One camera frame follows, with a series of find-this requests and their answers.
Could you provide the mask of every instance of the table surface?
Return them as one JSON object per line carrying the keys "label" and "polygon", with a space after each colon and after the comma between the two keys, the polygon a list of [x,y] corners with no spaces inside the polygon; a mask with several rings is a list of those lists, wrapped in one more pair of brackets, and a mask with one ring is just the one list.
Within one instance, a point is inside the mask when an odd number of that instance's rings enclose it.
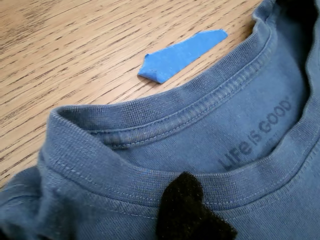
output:
{"label": "table surface", "polygon": [[[0,0],[0,187],[36,163],[50,110],[110,104],[189,81],[247,38],[261,0]],[[227,39],[164,84],[144,56],[198,31]]]}

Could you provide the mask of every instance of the blue painter's tape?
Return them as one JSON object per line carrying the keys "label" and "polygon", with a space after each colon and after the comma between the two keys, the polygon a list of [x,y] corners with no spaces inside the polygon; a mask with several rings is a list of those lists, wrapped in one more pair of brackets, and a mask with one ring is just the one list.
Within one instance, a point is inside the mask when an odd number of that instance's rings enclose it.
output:
{"label": "blue painter's tape", "polygon": [[162,84],[227,36],[222,29],[201,31],[182,42],[147,54],[138,75]]}

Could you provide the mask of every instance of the inside of shirt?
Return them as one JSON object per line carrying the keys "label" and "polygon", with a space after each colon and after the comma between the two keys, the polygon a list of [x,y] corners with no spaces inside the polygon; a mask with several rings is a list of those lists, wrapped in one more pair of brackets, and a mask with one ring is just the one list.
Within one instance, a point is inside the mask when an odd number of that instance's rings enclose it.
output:
{"label": "inside of shirt", "polygon": [[[288,6],[276,20],[274,53],[247,85],[175,134],[114,151],[134,166],[194,174],[224,173],[268,156],[298,122],[310,95],[305,66],[317,13],[312,1]],[[103,134],[98,137],[103,141]]]}

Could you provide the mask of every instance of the shirt fabric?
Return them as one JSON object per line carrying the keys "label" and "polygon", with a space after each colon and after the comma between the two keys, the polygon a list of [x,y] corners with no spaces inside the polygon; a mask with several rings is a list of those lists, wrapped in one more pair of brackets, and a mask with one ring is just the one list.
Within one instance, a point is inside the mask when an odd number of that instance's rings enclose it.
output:
{"label": "shirt fabric", "polygon": [[188,83],[54,109],[37,166],[0,193],[0,229],[17,240],[152,240],[164,189],[189,171],[237,240],[319,239],[320,20],[311,15],[264,0],[253,33]]}

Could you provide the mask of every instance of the blue fabric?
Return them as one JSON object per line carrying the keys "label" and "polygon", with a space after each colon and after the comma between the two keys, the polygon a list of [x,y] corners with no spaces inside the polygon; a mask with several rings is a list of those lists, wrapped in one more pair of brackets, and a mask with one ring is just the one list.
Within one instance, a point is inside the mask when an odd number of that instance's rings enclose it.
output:
{"label": "blue fabric", "polygon": [[187,40],[147,54],[138,75],[163,84],[227,36],[222,29],[201,31]]}
{"label": "blue fabric", "polygon": [[274,0],[253,18],[249,38],[183,86],[54,109],[37,166],[0,193],[0,229],[152,240],[163,190],[189,171],[237,240],[319,239],[320,20]]}

